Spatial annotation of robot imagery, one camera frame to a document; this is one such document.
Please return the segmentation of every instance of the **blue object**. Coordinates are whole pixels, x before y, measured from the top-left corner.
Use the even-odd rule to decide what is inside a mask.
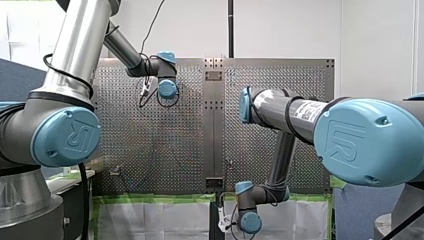
[[[86,108],[68,107],[47,117],[36,129],[31,154],[45,167],[73,166],[87,160],[99,140],[97,116]]]
[[[252,187],[253,183],[251,181],[238,182],[236,183],[236,194],[244,193]]]
[[[176,63],[175,54],[169,51],[160,51],[158,52],[158,57],[162,58],[165,61]]]
[[[177,85],[169,80],[164,79],[159,82],[159,96],[164,99],[173,99],[177,94]]]
[[[418,101],[418,100],[424,100],[424,92],[422,93],[417,93],[415,95],[412,95],[411,97],[409,97],[408,99],[409,101]]]
[[[348,183],[386,187],[424,170],[424,128],[392,103],[352,99],[318,119],[315,149],[325,168]]]
[[[240,219],[240,229],[248,234],[256,234],[262,228],[262,220],[256,212],[247,212]]]
[[[240,93],[239,115],[242,123],[250,123],[250,88],[244,88]]]

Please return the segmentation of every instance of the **gray joint housing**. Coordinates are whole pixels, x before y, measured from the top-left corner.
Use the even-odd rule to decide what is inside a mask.
[[[166,78],[175,82],[176,71],[171,64],[159,57],[149,58],[149,60],[141,58],[138,66],[127,68],[127,74],[130,77],[156,76],[159,80]]]
[[[159,57],[143,58],[112,22],[109,22],[104,44],[127,67],[128,76],[156,76],[175,81],[173,63]]]
[[[296,143],[297,140],[292,134],[278,133],[268,182],[264,186],[253,186],[237,196],[239,220],[249,211],[257,212],[257,205],[277,204],[288,200],[289,191],[286,181]]]
[[[0,151],[14,163],[38,165],[30,151],[35,131],[52,113],[69,106],[72,105],[59,101],[28,99],[23,110],[0,125]],[[0,168],[8,165],[7,162],[0,161]]]

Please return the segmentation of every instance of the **wire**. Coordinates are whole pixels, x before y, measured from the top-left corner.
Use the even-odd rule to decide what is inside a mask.
[[[83,80],[83,79],[79,78],[79,77],[76,77],[76,76],[74,76],[74,75],[72,75],[72,74],[68,73],[68,72],[65,72],[65,71],[63,71],[63,70],[60,70],[60,69],[57,69],[57,68],[53,67],[53,66],[51,65],[51,63],[49,63],[49,61],[47,61],[47,59],[48,59],[48,58],[51,58],[52,56],[53,56],[53,53],[50,53],[50,54],[45,55],[45,56],[43,57],[44,64],[46,64],[46,66],[47,66],[48,68],[50,68],[50,69],[54,70],[55,72],[60,73],[60,74],[62,74],[62,75],[64,75],[64,76],[67,76],[67,77],[69,77],[69,78],[72,78],[72,79],[74,79],[74,80],[76,80],[76,81],[78,81],[78,82],[80,82],[80,83],[84,84],[84,85],[88,88],[88,92],[89,92],[90,98],[91,98],[91,97],[93,97],[94,90],[93,90],[93,87],[91,86],[91,84],[90,84],[90,83],[88,83],[88,82],[86,82],[85,80]]]
[[[152,98],[152,96],[153,95],[155,95],[155,93],[158,91],[158,89],[156,88],[150,95],[149,95],[149,97],[147,97],[147,99],[146,99],[146,101],[143,103],[143,104],[141,104],[142,103],[142,101],[143,101],[143,96],[141,96],[141,98],[140,98],[140,101],[139,101],[139,103],[138,103],[138,107],[139,108],[143,108],[144,106],[146,106],[146,104],[149,102],[149,100]]]
[[[144,38],[144,40],[143,40],[143,44],[141,45],[141,53],[143,53],[143,50],[144,50],[144,44],[146,43],[147,39],[148,39],[148,38],[149,38],[149,36],[150,36],[150,32],[152,31],[153,24],[155,24],[156,18],[158,17],[158,15],[159,15],[159,11],[160,11],[160,9],[162,8],[162,5],[163,5],[163,3],[164,3],[164,2],[165,2],[165,0],[162,0],[162,2],[159,4],[158,9],[156,10],[155,17],[153,18],[152,23],[150,23],[149,31],[147,32],[146,37],[145,37],[145,38]]]
[[[88,225],[90,222],[90,189],[88,188],[88,180],[87,180],[87,173],[85,171],[85,165],[84,163],[78,164],[78,168],[80,170],[81,174],[81,182],[82,182],[82,195],[83,195],[83,201],[84,201],[84,220],[82,225],[82,234],[81,234],[81,240],[87,240],[88,239]]]
[[[231,214],[231,227],[230,227],[230,229],[231,229],[231,235],[233,235],[233,238],[234,238],[235,240],[239,240],[239,239],[236,237],[236,235],[234,234],[234,230],[233,230],[233,226],[234,226],[234,225],[237,225],[237,223],[233,222],[234,215],[236,214],[236,209],[237,209],[237,207],[238,207],[238,204],[236,204],[236,205],[234,206],[233,213]],[[253,239],[255,238],[255,236],[256,236],[256,234],[253,234],[253,235],[252,235],[252,237],[251,237],[249,240],[253,240]]]

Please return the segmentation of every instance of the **green tape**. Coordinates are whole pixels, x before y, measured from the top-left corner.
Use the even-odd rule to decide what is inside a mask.
[[[307,201],[307,202],[327,202],[332,199],[331,194],[290,194],[290,200],[293,201]],[[225,201],[235,202],[235,196],[224,197]]]
[[[335,176],[330,177],[330,186],[333,188],[340,188],[343,189],[346,186],[346,182],[343,180],[340,180],[339,178]]]
[[[235,196],[225,196],[225,201],[236,201]],[[331,240],[332,230],[332,195],[331,194],[290,194],[290,200],[307,202],[328,202],[328,234]],[[187,204],[187,203],[209,203],[215,201],[214,194],[194,195],[154,195],[154,194],[124,194],[116,196],[93,197],[93,232],[94,240],[98,240],[98,225],[100,206],[105,204],[120,203],[165,203],[165,204]]]
[[[93,202],[99,204],[116,203],[209,203],[214,201],[213,194],[194,194],[194,195],[154,195],[154,194],[125,194],[118,196],[97,196],[93,197]]]

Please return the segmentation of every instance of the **perforated metal panel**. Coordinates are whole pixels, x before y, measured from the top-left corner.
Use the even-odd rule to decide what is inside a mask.
[[[163,108],[153,96],[140,109],[144,79],[128,77],[117,60],[100,61],[95,99],[104,170],[96,178],[97,194],[204,191],[202,66],[201,59],[179,60],[178,103]]]
[[[205,177],[222,174],[226,190],[232,190],[241,180],[263,183],[270,170],[276,135],[240,123],[240,91],[246,86],[288,87],[305,97],[330,100],[333,64],[331,60],[224,59],[223,68],[219,66],[224,82],[206,84],[205,72],[210,69],[203,59],[179,59],[178,104],[165,109],[153,97],[139,109],[143,79],[129,78],[118,60],[101,60],[93,99],[103,129],[104,170],[95,178],[94,192],[203,193]],[[224,111],[224,117],[220,117],[220,111]],[[221,140],[216,141],[220,138],[214,139],[221,131],[217,128],[224,128],[222,145],[218,143]],[[111,174],[116,167],[120,167],[120,173]],[[292,192],[323,193],[329,189],[328,173],[309,146],[298,145],[291,176]]]
[[[276,133],[258,125],[241,124],[239,96],[246,86],[254,88],[289,88],[304,97],[321,101],[333,98],[332,60],[233,59],[225,61],[225,130],[224,169],[226,189],[235,183],[267,179],[276,144]],[[329,175],[317,160],[313,147],[297,145],[289,186],[295,193],[324,193]]]

